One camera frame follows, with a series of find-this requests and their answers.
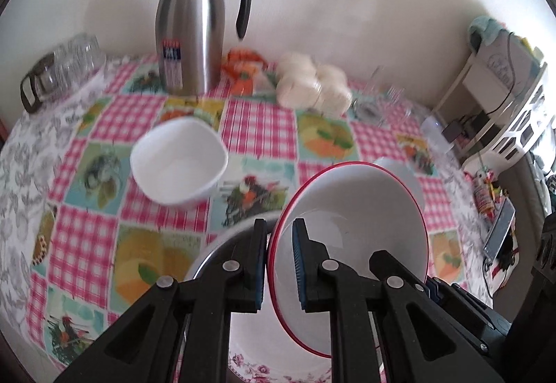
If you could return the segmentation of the floral round plate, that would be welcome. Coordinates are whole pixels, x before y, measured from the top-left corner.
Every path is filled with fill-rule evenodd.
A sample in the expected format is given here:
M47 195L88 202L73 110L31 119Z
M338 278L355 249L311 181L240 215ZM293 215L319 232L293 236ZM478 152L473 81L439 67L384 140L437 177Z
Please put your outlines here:
M315 370L279 370L263 362L250 360L241 352L230 352L228 369L240 382L331 382L332 369L328 360L319 364Z

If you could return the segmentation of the strawberry pattern bowl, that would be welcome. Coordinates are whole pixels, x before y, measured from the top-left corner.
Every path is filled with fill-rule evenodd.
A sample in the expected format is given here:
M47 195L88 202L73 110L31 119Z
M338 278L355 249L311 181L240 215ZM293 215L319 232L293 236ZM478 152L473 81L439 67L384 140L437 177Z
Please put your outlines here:
M292 225L304 220L310 239L331 258L372 277L368 260L387 250L417 278L429 265L424 210L391 172L372 163L343 162L310 177L294 194L270 240L269 285L273 310L288 336L309 353L331 355L327 314L302 310L296 281Z

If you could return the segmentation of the light blue small bowl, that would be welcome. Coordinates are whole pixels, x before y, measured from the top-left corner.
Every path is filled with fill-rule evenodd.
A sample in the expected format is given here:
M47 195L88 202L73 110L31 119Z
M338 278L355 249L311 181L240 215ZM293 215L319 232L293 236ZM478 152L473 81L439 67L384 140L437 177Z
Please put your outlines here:
M401 161L391 159L388 157L380 157L374 161L374 164L385 168L396 176L411 192L412 196L415 198L419 209L423 211L426 206L423 191L421 189L420 183L414 173Z

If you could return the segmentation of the colourful candy roll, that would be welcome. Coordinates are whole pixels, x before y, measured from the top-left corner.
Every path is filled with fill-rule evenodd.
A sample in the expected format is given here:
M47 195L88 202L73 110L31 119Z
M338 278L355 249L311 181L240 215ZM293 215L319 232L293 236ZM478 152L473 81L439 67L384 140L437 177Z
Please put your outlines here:
M497 195L489 172L480 169L472 179L473 197L479 213L493 220L498 212Z

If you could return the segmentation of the smartphone on stand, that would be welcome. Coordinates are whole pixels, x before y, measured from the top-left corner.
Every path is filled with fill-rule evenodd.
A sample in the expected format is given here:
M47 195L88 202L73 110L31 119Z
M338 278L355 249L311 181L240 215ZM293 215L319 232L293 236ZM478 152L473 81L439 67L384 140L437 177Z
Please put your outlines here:
M483 254L488 262L497 258L514 219L515 207L509 198L505 198L483 245Z

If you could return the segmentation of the checkered picture tablecloth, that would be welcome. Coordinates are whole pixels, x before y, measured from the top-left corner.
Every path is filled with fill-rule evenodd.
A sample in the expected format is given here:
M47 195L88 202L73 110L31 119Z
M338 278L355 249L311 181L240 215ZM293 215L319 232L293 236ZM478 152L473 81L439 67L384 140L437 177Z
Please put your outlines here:
M425 198L430 272L486 295L470 178L396 91L359 93L340 114L284 104L279 91L242 94L273 79L254 52L235 50L221 86L169 95L155 66L127 63L99 91L74 95L21 127L33 175L24 202L42 200L31 257L27 329L64 368L163 274L183 277L224 230L282 210L332 165L392 159Z

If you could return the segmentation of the large stainless steel plate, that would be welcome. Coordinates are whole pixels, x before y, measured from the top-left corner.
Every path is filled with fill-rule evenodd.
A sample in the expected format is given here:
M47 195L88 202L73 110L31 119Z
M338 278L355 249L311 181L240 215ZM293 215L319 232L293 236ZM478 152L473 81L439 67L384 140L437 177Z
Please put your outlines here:
M250 230L254 228L255 220L262 218L266 221L268 230L271 232L278 219L280 218L280 211L270 211L259 214L254 217L248 217L241 220L234 226L225 229L223 232L219 233L215 240L208 244L199 254L199 256L190 265L187 274L184 277L185 281L194 280L203 271L203 268L209 263L209 261L218 255L222 249L228 246L233 246L238 240L244 235L249 235Z

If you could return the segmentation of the black charger plug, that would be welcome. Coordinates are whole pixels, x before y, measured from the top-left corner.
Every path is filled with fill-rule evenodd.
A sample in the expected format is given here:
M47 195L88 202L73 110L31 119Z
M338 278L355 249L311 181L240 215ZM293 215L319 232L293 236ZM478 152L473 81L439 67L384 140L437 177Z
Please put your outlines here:
M448 143L463 143L467 140L466 130L456 120L450 122L442 131L442 135Z

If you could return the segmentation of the white power strip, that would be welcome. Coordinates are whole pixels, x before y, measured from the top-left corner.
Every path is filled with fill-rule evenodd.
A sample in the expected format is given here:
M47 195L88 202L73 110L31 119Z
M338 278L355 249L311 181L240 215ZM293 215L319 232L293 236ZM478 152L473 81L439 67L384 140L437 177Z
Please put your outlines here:
M439 152L449 152L453 144L448 142L443 135L444 128L433 115L429 115L420 125L421 133L430 145Z

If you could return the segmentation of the white square bowl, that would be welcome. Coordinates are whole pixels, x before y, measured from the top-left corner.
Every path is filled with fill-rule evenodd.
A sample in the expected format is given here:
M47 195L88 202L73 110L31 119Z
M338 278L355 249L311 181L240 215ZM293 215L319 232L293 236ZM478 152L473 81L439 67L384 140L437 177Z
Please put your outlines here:
M160 123L132 147L130 168L140 191L168 207L193 208L208 198L226 171L229 153L202 120Z

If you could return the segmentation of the white shelf rack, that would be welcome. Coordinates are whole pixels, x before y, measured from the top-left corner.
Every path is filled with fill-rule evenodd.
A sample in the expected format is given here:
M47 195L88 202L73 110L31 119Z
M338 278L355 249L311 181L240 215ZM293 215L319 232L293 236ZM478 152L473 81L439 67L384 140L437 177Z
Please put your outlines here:
M456 120L465 128L467 140L453 144L466 172L511 168L552 125L547 68L512 32L499 30L491 43L470 34L470 55L433 108L445 127Z

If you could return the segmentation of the grey floral table cover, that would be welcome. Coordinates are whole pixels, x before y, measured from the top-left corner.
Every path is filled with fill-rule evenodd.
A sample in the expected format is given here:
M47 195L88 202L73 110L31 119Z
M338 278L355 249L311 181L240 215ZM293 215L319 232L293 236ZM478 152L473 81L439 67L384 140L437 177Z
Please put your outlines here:
M109 304L131 135L128 71L16 123L1 152L1 314L29 341L88 345Z

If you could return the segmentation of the bag of steamed buns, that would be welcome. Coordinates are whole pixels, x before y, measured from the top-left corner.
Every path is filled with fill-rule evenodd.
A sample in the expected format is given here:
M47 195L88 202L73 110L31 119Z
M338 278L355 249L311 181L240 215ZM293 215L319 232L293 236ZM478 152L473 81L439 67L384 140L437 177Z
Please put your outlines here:
M338 118L352 104L346 73L336 66L316 63L310 55L282 55L276 75L276 100L283 108L312 110Z

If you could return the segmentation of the white tray with glasses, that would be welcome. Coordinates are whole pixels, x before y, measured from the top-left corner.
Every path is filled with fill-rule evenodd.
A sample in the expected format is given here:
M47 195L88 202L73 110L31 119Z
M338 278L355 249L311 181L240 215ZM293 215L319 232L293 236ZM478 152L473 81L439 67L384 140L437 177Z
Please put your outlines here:
M56 55L57 73L65 87L63 94L54 101L80 88L106 64L106 53L99 46L97 37L86 32L79 33L68 42L59 44L51 52Z

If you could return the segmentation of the stainless steel thermos jug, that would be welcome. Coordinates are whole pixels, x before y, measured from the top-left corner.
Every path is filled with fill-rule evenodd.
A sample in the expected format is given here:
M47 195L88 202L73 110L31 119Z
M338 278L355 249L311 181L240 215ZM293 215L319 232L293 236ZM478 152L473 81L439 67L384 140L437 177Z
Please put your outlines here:
M252 0L240 0L236 33L243 39ZM221 80L224 0L159 0L155 43L159 76L175 96L204 95Z

